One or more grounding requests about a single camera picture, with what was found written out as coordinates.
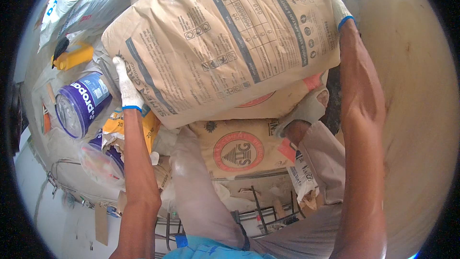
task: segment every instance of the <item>purple paint bucket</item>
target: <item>purple paint bucket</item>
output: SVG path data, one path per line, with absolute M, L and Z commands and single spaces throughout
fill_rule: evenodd
M 91 147 L 102 152 L 102 129 L 101 128 L 98 130 L 96 137 L 88 141 L 88 144 Z M 110 149 L 105 152 L 105 155 L 112 158 L 115 161 L 115 163 L 118 165 L 118 167 L 120 168 L 123 175 L 125 175 L 125 164 L 121 160 L 121 154 L 117 152 L 115 147 L 111 146 Z
M 57 119 L 72 138 L 83 138 L 94 118 L 112 100 L 112 95 L 100 79 L 101 75 L 99 72 L 90 73 L 57 91 Z

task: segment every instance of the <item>hand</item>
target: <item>hand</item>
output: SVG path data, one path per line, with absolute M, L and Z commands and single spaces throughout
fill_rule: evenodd
M 347 21 L 348 19 L 355 19 L 353 18 L 353 15 L 348 11 L 347 7 L 343 3 L 342 0 L 331 0 L 332 2 L 332 11 L 334 13 L 334 21 L 335 25 L 337 26 L 337 30 L 340 31 L 342 28 L 342 25 Z
M 115 56 L 112 61 L 115 64 L 116 71 L 118 73 L 122 109 L 137 109 L 142 112 L 144 99 L 139 91 L 134 87 L 134 84 L 126 73 L 124 60 Z

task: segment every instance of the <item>white pants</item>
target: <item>white pants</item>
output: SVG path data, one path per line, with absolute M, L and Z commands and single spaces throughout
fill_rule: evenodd
M 342 211 L 345 149 L 320 121 L 310 126 L 298 148 L 318 183 L 325 205 L 305 220 L 263 238 L 249 239 L 250 248 L 278 259 L 329 258 Z M 170 162 L 176 205 L 185 232 L 241 248 L 242 231 L 214 191 L 198 139 L 190 129 L 181 130 Z

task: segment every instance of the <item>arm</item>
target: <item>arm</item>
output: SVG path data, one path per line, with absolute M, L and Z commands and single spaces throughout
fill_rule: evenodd
M 118 247 L 110 258 L 153 258 L 155 254 L 156 216 L 161 206 L 161 199 L 144 140 L 141 112 L 137 108 L 130 108 L 142 105 L 142 97 L 132 85 L 135 91 L 133 94 L 140 97 L 140 102 L 129 103 L 129 100 L 126 100 L 129 92 L 123 90 L 124 76 L 130 84 L 132 82 L 127 77 L 124 63 L 121 70 L 118 68 L 118 63 L 116 64 L 120 77 L 123 106 L 128 105 L 123 108 L 127 204 L 121 219 Z
M 383 91 L 353 20 L 347 20 L 340 31 L 346 180 L 342 220 L 331 258 L 384 258 Z

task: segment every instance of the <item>yellow plastic container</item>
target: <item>yellow plastic container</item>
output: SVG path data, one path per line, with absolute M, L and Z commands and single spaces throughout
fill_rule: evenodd
M 77 42 L 69 46 L 66 51 L 56 60 L 51 59 L 58 70 L 67 71 L 81 63 L 88 62 L 92 59 L 94 48 L 84 42 Z

